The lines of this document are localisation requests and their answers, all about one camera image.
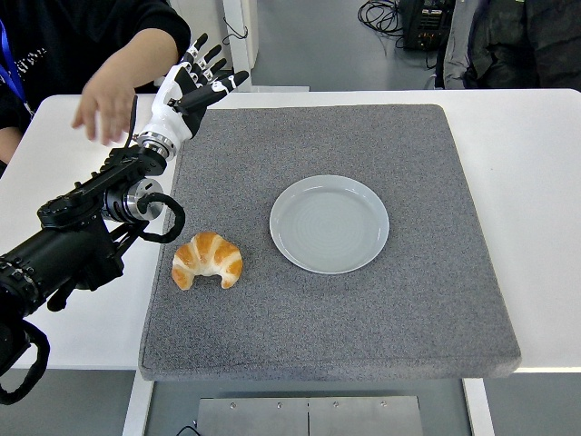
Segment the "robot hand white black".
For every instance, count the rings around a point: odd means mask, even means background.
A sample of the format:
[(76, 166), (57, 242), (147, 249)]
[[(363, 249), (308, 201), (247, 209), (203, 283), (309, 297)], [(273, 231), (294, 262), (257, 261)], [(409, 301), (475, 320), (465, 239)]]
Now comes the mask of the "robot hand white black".
[(164, 77), (152, 104), (152, 117), (137, 135), (136, 142), (171, 160), (182, 144), (199, 130), (206, 109), (243, 84), (250, 74), (240, 71), (219, 74), (225, 59), (213, 62), (222, 47), (203, 54), (208, 35), (199, 36), (177, 65)]

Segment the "person's left hand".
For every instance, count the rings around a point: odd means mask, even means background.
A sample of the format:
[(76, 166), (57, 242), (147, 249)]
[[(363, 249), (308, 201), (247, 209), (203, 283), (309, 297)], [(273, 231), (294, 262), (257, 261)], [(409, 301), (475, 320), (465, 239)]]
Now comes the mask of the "person's left hand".
[(118, 142), (131, 121), (134, 88), (124, 80), (93, 77), (84, 87), (72, 127), (102, 145)]

